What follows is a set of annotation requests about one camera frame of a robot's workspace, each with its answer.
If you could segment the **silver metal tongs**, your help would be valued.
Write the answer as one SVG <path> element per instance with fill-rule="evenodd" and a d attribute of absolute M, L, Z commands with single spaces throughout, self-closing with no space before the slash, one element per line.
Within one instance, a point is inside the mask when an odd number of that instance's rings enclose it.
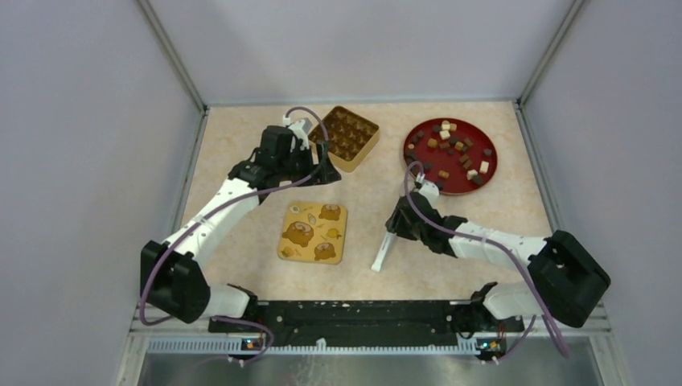
<path fill-rule="evenodd" d="M 397 234 L 393 232 L 386 232 L 384 235 L 384 239 L 380 243 L 379 250 L 376 254 L 375 260 L 372 262 L 371 265 L 371 270 L 375 273 L 378 273 L 382 269 L 382 265 L 384 263 L 384 260 L 386 256 L 388 255 L 391 247 L 393 246 L 394 242 L 396 241 Z"/>

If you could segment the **gold chocolate tin box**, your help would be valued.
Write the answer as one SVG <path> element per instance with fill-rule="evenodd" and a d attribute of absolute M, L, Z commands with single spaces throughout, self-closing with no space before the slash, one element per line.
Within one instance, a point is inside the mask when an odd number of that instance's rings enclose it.
<path fill-rule="evenodd" d="M 324 118 L 333 165 L 353 172 L 380 140 L 380 127 L 351 110 L 337 105 Z"/>

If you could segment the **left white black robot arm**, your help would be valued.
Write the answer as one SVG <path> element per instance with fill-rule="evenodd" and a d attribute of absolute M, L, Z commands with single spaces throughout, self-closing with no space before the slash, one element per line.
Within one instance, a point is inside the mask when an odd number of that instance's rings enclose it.
<path fill-rule="evenodd" d="M 311 128 L 309 119 L 289 117 L 267 126 L 259 146 L 230 170 L 196 215 L 165 240 L 142 248 L 141 306 L 152 305 L 185 323 L 220 316 L 239 332 L 256 326 L 254 295 L 236 285 L 210 285 L 203 271 L 223 239 L 268 195 L 341 179 L 327 157 L 327 142 L 309 141 Z"/>

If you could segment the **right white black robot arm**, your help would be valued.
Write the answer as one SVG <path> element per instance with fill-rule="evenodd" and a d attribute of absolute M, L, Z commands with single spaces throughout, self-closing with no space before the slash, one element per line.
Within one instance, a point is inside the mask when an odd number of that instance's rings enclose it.
<path fill-rule="evenodd" d="M 526 315 L 580 328 L 610 288 L 610 275 L 573 234 L 520 236 L 486 228 L 465 217 L 441 215 L 434 207 L 437 197 L 430 182 L 404 193 L 385 227 L 397 237 L 420 241 L 432 253 L 484 261 L 521 275 L 520 282 L 493 284 L 474 294 L 481 303 L 471 310 L 471 319 L 481 331 Z"/>

